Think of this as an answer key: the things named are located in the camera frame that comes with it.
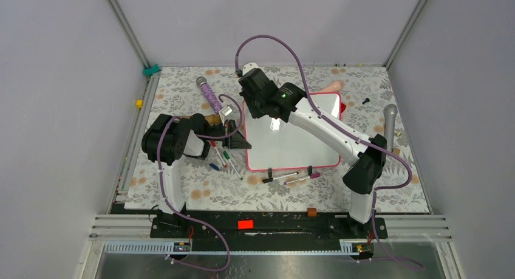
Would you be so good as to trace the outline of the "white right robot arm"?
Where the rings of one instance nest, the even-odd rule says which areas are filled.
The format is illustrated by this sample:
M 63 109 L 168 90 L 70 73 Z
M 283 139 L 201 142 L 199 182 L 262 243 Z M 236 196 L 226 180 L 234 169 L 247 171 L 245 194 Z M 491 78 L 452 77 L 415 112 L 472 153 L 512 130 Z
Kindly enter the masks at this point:
M 373 186 L 386 163 L 387 140 L 355 131 L 318 106 L 292 83 L 277 86 L 255 63 L 237 72 L 240 95 L 254 119 L 267 116 L 307 131 L 338 153 L 350 168 L 343 176 L 351 191 L 349 232 L 358 238 L 372 230 Z

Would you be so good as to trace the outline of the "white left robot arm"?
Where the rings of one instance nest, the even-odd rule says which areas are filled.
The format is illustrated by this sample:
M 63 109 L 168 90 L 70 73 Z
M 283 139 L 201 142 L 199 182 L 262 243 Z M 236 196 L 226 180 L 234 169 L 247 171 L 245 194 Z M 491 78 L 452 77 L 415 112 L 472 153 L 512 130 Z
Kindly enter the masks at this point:
M 187 157 L 206 159 L 217 141 L 226 148 L 251 148 L 234 120 L 211 122 L 202 114 L 186 117 L 159 114 L 142 137 L 142 151 L 157 167 L 157 207 L 169 215 L 165 229 L 174 237 L 183 236 L 189 223 L 177 214 L 186 204 L 180 174 L 182 163 Z

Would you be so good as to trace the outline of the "pink framed whiteboard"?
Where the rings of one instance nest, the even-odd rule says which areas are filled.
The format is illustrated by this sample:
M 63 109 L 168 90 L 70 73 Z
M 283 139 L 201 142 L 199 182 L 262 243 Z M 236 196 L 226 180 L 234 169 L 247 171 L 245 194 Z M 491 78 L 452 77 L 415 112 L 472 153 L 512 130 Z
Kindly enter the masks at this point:
M 307 131 L 268 116 L 254 119 L 245 102 L 242 109 L 244 135 L 251 145 L 247 150 L 249 170 L 326 168 L 341 162 L 337 152 Z

